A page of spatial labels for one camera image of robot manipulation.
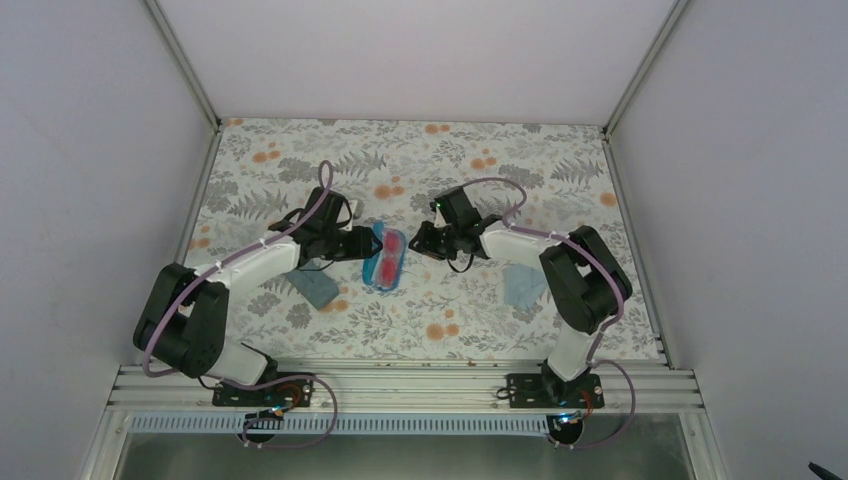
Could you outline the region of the grey glasses case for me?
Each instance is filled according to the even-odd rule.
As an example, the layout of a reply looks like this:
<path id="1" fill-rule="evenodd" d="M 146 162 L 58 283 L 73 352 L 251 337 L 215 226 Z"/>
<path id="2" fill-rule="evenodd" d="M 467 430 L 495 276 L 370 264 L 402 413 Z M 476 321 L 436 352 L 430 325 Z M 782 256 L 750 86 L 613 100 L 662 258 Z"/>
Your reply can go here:
<path id="1" fill-rule="evenodd" d="M 337 282 L 314 261 L 285 273 L 284 278 L 317 310 L 328 307 L 340 294 Z"/>

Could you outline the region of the pink sunglasses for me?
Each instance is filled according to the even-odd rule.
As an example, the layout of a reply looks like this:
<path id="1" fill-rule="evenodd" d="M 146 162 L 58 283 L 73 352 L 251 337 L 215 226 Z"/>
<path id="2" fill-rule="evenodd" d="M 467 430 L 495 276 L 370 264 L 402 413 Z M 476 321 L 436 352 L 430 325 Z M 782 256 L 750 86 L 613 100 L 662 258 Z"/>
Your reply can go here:
<path id="1" fill-rule="evenodd" d="M 401 263 L 406 249 L 405 236 L 394 229 L 384 230 L 382 244 L 383 248 L 374 270 L 373 283 L 383 290 L 391 290 L 396 287 L 402 271 Z"/>

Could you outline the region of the blue translucent glasses case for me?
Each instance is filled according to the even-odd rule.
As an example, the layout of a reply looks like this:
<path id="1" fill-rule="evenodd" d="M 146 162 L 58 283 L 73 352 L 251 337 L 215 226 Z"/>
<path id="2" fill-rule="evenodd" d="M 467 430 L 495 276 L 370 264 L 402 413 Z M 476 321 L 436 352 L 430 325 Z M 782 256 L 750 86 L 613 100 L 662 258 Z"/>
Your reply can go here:
<path id="1" fill-rule="evenodd" d="M 406 235 L 389 228 L 383 221 L 372 225 L 372 231 L 382 244 L 377 255 L 365 259 L 362 267 L 362 281 L 381 292 L 395 290 L 403 272 L 408 241 Z"/>

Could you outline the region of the light blue cleaning cloth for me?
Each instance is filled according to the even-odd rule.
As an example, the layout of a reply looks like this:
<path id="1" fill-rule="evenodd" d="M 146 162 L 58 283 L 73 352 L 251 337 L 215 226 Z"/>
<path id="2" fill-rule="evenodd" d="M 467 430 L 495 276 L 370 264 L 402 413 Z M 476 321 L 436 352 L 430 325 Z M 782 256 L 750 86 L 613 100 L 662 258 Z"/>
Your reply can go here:
<path id="1" fill-rule="evenodd" d="M 544 291 L 544 274 L 524 265 L 509 265 L 503 270 L 504 303 L 521 311 L 530 311 Z"/>

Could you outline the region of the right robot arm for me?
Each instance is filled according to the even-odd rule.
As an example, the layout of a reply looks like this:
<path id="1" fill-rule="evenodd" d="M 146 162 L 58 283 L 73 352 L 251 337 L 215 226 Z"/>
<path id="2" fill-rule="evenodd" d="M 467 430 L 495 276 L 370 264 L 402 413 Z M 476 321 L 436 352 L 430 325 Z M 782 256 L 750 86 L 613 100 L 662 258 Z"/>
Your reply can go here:
<path id="1" fill-rule="evenodd" d="M 452 262 L 464 253 L 541 272 L 563 320 L 559 337 L 543 362 L 541 391 L 555 407 L 565 407 L 580 393 L 580 380 L 603 333 L 624 313 L 632 284 L 600 233 L 583 225 L 567 233 L 542 232 L 518 225 L 517 206 L 484 217 L 463 186 L 442 192 L 431 203 L 435 217 L 421 223 L 411 250 Z"/>

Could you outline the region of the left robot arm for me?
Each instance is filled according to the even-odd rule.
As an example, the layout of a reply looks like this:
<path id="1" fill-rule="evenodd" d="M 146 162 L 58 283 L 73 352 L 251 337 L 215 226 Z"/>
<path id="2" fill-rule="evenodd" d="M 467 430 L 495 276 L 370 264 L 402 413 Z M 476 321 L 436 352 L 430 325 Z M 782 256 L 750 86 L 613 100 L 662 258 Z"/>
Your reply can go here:
<path id="1" fill-rule="evenodd" d="M 216 378 L 237 385 L 252 404 L 270 402 L 279 382 L 270 371 L 270 357 L 227 337 L 230 294 L 314 259 L 336 263 L 377 255 L 383 243 L 371 228 L 354 225 L 356 206 L 337 192 L 316 187 L 305 207 L 285 215 L 254 243 L 225 259 L 200 267 L 165 266 L 132 338 L 144 354 L 146 375 L 155 376 L 150 362 L 156 359 L 166 364 L 166 375 Z"/>

